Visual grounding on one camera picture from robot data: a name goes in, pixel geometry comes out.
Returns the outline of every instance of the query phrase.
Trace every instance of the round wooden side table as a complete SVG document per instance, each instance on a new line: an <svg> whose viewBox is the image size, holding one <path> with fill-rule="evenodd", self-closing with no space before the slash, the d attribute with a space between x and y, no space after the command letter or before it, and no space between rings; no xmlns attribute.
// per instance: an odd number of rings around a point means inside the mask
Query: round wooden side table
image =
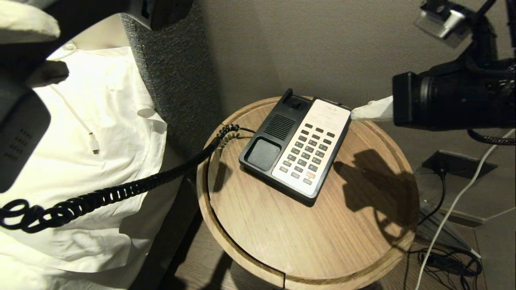
<svg viewBox="0 0 516 290"><path fill-rule="evenodd" d="M248 105L224 124L256 130L278 100ZM204 221L234 261L278 288L343 290L379 280L402 259L414 239L417 186L400 148L377 125L351 123L313 207L241 167L251 136L230 136L197 174Z"/></svg>

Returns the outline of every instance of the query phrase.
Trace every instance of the electrical outlet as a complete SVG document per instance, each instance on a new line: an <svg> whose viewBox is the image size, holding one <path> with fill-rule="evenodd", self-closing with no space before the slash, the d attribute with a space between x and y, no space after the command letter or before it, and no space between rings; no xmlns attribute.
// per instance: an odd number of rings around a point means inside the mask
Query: electrical outlet
<svg viewBox="0 0 516 290"><path fill-rule="evenodd" d="M471 179L475 175L479 162L480 160L477 159L439 150L426 159L421 167L434 170L435 167L446 166L448 174ZM498 165L484 162L478 178L493 171L496 167Z"/></svg>

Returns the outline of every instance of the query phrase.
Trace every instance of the speaker grille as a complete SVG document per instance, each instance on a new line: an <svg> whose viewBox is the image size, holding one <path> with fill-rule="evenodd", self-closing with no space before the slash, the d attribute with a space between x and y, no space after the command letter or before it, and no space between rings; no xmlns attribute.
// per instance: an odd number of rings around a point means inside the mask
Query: speaker grille
<svg viewBox="0 0 516 290"><path fill-rule="evenodd" d="M32 135L28 131L20 129L14 138L11 139L11 143L5 147L3 157L12 161L18 161L18 158L23 155L25 147L27 147L31 139Z"/></svg>
<svg viewBox="0 0 516 290"><path fill-rule="evenodd" d="M274 115L264 132L278 139L285 140L296 122L281 115Z"/></svg>

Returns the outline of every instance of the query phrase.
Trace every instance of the phone keypad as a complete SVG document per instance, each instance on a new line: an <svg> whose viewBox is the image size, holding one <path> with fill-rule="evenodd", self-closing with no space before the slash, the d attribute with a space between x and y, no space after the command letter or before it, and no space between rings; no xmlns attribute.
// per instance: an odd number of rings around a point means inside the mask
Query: phone keypad
<svg viewBox="0 0 516 290"><path fill-rule="evenodd" d="M313 116L326 117L320 108L326 106L325 103L315 110ZM308 112L305 119L311 119ZM335 119L328 121L326 118L314 119L314 121L303 120L299 128L292 137L292 141L287 145L282 160L274 169L272 175L279 178L286 184L296 188L304 195L311 197L315 191L315 186L323 178L323 171L328 166L331 156L329 153L334 152L335 143L344 125L349 118L344 112L339 112Z"/></svg>

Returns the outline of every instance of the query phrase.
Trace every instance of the coiled phone cord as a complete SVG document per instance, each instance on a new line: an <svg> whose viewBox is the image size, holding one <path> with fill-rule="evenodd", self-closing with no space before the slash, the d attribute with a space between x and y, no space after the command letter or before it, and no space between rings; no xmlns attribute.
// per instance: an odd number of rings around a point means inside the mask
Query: coiled phone cord
<svg viewBox="0 0 516 290"><path fill-rule="evenodd" d="M238 125L226 125L219 131L217 137L192 159L168 171L144 179L95 190L89 194L59 202L47 209L39 205L30 206L25 199L13 200L0 208L0 225L5 229L22 230L26 233L37 233L46 228L60 227L80 216L91 213L101 206L128 199L177 179L208 158L217 149L227 133L238 132L239 130L255 133L253 130L241 128ZM6 223L7 218L16 217L21 217L20 222Z"/></svg>

